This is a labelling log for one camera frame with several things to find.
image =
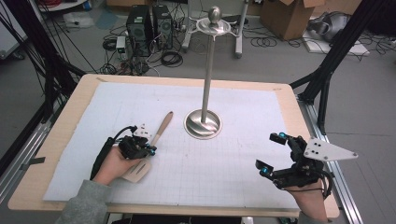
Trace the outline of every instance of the hand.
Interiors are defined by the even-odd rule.
[[[285,190],[294,197],[304,214],[313,219],[327,222],[328,220],[321,188],[321,182],[318,180],[317,183],[306,185],[302,188],[293,186],[285,188]]]
[[[92,181],[103,185],[109,185],[114,179],[122,176],[131,167],[137,165],[141,159],[126,160],[119,147],[113,147],[108,152],[105,160],[103,161],[99,172]]]

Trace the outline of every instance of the aluminum rail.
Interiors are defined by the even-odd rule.
[[[306,121],[309,122],[309,126],[312,128],[312,132],[316,135],[316,138],[330,143],[329,138],[321,133],[320,128],[317,125],[318,112],[315,107],[313,105],[306,105],[304,102],[299,102],[299,105],[300,108],[304,110],[303,112],[306,112],[308,118],[305,119],[308,119]],[[337,190],[338,198],[343,205],[348,222],[350,224],[362,224],[363,221],[361,219],[361,214],[353,200],[340,165],[337,161],[328,161],[326,162],[326,167],[328,171],[332,172],[334,175],[334,187]]]
[[[54,111],[60,108],[58,102],[54,104]],[[51,117],[45,123],[39,123],[32,134],[29,136],[20,152],[14,158],[12,163],[8,166],[4,174],[0,178],[0,203],[8,196],[8,194],[14,190],[15,184],[20,180],[20,177],[24,175],[25,171],[31,163],[31,159],[35,156],[37,151],[42,146],[44,140],[52,128],[54,119],[57,117],[57,113],[51,115]]]

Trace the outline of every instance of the metal ball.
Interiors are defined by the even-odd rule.
[[[207,17],[210,20],[210,23],[216,24],[221,20],[221,11],[219,7],[212,7],[210,8],[209,12],[207,13]]]

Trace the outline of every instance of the wooden handle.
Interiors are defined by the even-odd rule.
[[[168,126],[169,122],[171,121],[173,117],[173,111],[169,112],[165,118],[163,119],[163,123],[161,124],[160,128],[158,129],[157,133],[155,134],[154,138],[151,141],[151,146],[155,146],[157,144],[158,139],[160,136],[163,134],[163,131],[165,131],[166,127]]]

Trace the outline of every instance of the wooden table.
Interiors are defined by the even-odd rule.
[[[203,87],[201,79],[183,79],[166,77],[116,77],[107,75],[86,75],[78,83],[75,91],[50,131],[36,158],[45,157],[44,163],[30,166],[21,183],[11,197],[8,207],[15,210],[60,211],[65,203],[45,202],[42,200],[52,179],[63,150],[73,135],[77,124],[90,103],[96,87],[101,82],[119,82],[134,84]],[[310,137],[300,107],[291,87],[287,84],[256,83],[239,81],[212,80],[212,87],[243,90],[273,91],[280,104],[287,134]],[[338,217],[339,210],[334,197],[326,201],[328,217]],[[112,203],[108,207],[112,213],[167,214],[167,215],[205,215],[238,217],[297,217],[296,209],[260,209],[230,207],[197,207]]]

